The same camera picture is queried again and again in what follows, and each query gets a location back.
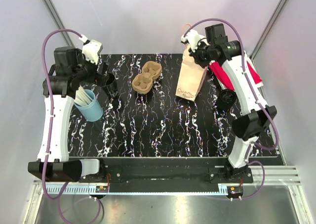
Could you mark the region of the brown pulp cup carrier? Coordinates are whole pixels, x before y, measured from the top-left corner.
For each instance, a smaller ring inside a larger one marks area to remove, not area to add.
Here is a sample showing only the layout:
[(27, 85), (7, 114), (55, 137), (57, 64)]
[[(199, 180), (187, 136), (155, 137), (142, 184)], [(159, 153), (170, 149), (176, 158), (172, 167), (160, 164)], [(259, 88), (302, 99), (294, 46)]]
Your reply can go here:
[(154, 61), (148, 61), (142, 67), (140, 74), (136, 75), (131, 85), (141, 94), (147, 94), (153, 87), (154, 81), (161, 75), (162, 66)]

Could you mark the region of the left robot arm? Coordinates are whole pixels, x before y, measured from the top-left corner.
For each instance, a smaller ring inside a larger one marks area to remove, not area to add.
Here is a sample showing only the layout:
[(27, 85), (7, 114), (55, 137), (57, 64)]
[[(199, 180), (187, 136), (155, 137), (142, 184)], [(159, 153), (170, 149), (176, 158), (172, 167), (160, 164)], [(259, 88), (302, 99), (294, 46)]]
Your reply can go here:
[(102, 182), (107, 175), (98, 159), (70, 160), (68, 153), (68, 127), (74, 105), (80, 108), (89, 122), (102, 117), (103, 110), (95, 95), (85, 95), (87, 105), (75, 101), (81, 92), (82, 82), (105, 87), (109, 76), (98, 73), (101, 46), (96, 43), (84, 45), (82, 49), (71, 46), (56, 48), (55, 63), (46, 70), (43, 81), (45, 123), (40, 151), (36, 161), (28, 163), (28, 172), (46, 182), (77, 182), (90, 176)]

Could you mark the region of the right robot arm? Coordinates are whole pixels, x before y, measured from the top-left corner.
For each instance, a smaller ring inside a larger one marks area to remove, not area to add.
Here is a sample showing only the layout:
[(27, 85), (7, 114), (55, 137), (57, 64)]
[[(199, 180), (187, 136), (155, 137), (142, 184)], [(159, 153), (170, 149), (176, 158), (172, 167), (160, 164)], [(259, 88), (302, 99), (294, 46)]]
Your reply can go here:
[(236, 182), (250, 165), (249, 156), (262, 131), (274, 127), (277, 114), (275, 106), (269, 106), (259, 92), (246, 63), (241, 37), (229, 41), (225, 33), (226, 21), (205, 28), (205, 36), (190, 27), (181, 37), (189, 44), (189, 55), (196, 64), (206, 66), (218, 62), (228, 75), (241, 106), (242, 116), (233, 121), (235, 134), (233, 149), (223, 168), (222, 175), (228, 182)]

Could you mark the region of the beige paper takeout bag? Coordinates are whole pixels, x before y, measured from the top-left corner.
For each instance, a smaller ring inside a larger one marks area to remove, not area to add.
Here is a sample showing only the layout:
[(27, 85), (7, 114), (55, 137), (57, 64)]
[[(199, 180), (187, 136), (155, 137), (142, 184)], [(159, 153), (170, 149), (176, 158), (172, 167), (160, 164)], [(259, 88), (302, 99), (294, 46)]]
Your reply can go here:
[(186, 45), (183, 52), (176, 96), (195, 101), (206, 76), (206, 67), (195, 63), (194, 58), (189, 55), (189, 48), (189, 45)]

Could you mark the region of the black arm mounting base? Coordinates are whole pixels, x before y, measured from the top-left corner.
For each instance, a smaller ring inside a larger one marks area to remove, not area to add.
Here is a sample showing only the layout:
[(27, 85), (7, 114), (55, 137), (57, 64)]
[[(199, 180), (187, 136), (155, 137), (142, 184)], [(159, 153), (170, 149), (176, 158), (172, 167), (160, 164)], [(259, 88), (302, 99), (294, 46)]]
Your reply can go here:
[(145, 157), (100, 158), (101, 172), (86, 175), (80, 182), (103, 182), (106, 175), (112, 183), (130, 179), (198, 179), (210, 183), (253, 183), (252, 171), (248, 166), (233, 169), (227, 158), (219, 157)]

